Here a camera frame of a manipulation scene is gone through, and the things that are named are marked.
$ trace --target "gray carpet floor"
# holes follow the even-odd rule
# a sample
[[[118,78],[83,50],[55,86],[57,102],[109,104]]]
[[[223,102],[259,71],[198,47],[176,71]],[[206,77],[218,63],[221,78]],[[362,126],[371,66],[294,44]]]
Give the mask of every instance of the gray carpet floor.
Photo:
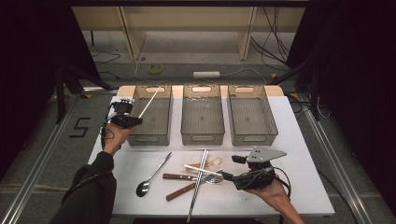
[[[219,64],[164,64],[163,72],[160,75],[154,76],[148,73],[147,67],[149,64],[139,63],[137,73],[134,74],[136,64],[133,63],[99,63],[98,70],[101,72],[102,80],[113,87],[122,85],[147,85],[158,84],[163,80],[167,84],[184,84],[184,83],[203,83],[216,82],[221,84],[257,84],[263,83],[262,78],[259,77],[252,70],[245,70],[243,72],[220,77],[211,80],[197,80],[192,79],[193,71],[220,71],[221,74],[231,74],[232,72],[245,69],[254,68],[267,82],[272,80],[271,74],[277,73],[281,76],[284,71],[273,68],[268,68],[262,65],[219,65]],[[116,79],[108,72],[119,76]],[[293,91],[293,83],[295,78],[283,82],[280,86],[284,92]],[[81,80],[84,86],[94,86],[86,80]],[[106,113],[106,108],[114,94],[110,93],[94,93],[87,95],[88,97],[81,97],[74,107],[69,121],[66,123],[64,132],[62,133],[55,150],[50,155],[49,161],[44,172],[41,174],[37,188],[30,196],[25,205],[18,223],[48,223],[50,218],[59,208],[61,199],[72,181],[75,171],[88,161],[91,155],[94,142],[100,129],[101,122]],[[315,136],[315,133],[308,122],[304,111],[296,113],[296,118],[300,125],[304,140],[308,145],[313,161],[317,168],[324,173],[330,180],[339,187],[337,179],[332,172],[332,168],[327,161],[327,158],[320,146],[320,143]],[[49,104],[43,112],[40,121],[35,127],[35,132],[32,133],[26,148],[21,151],[18,158],[14,161],[7,172],[7,175],[1,181],[0,188],[0,217],[7,211],[8,206],[12,202],[19,185],[23,183],[25,178],[29,175],[32,167],[35,164],[42,148],[50,138],[51,131],[55,127],[57,116],[57,106],[55,99],[50,99]],[[73,138],[71,135],[83,134],[82,130],[74,129],[78,119],[79,126],[88,127],[88,131],[83,137]],[[364,205],[367,208],[369,215],[374,223],[396,223],[396,219],[389,211],[389,208],[381,198],[381,195],[376,190],[370,178],[364,172],[359,161],[353,156],[350,151],[347,140],[342,134],[336,120],[333,117],[328,119],[321,119],[321,125],[325,128],[332,145],[334,146],[337,155],[341,159],[346,172],[351,179],[354,187],[361,196]],[[304,217],[305,223],[354,223],[352,215],[350,214],[345,203],[340,195],[334,190],[329,182],[322,178],[323,185],[327,190],[330,200],[335,209],[335,214],[330,217]],[[260,221],[264,223],[277,223],[278,217],[264,217]],[[113,217],[111,223],[129,223],[133,219],[131,217]]]

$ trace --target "gray translucent bin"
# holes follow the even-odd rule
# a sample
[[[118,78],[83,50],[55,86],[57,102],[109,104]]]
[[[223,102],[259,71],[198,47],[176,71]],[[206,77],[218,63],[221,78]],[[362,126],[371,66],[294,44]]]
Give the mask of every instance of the gray translucent bin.
[[[133,114],[139,116],[159,86],[136,86]],[[168,146],[172,116],[172,86],[161,86],[142,116],[143,123],[129,135],[132,146]]]
[[[274,143],[277,128],[263,85],[230,85],[227,102],[234,146]]]
[[[224,118],[219,85],[184,85],[181,120],[183,145],[221,145]]]

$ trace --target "tape roll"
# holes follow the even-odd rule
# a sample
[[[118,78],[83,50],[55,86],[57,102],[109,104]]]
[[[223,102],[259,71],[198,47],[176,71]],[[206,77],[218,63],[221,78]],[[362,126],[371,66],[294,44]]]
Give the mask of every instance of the tape roll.
[[[163,66],[161,64],[151,64],[148,67],[148,72],[152,75],[158,75],[163,71]]]

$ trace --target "white power strip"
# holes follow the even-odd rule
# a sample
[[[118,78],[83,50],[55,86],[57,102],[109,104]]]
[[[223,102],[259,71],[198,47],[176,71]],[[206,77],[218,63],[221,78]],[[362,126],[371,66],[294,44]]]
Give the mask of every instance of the white power strip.
[[[195,78],[220,77],[220,72],[194,72]]]

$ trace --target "white chopstick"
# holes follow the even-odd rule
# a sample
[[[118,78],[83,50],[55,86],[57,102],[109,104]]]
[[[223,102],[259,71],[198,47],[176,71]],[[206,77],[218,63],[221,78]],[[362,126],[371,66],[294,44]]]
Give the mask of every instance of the white chopstick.
[[[184,167],[187,167],[187,168],[190,168],[190,169],[196,170],[196,171],[201,171],[201,172],[204,172],[204,173],[209,173],[209,174],[216,175],[216,176],[222,176],[221,174],[218,174],[218,173],[215,173],[215,172],[211,172],[211,171],[207,171],[207,170],[200,169],[200,168],[196,168],[194,166],[190,166],[190,165],[187,165],[187,164],[184,164]]]

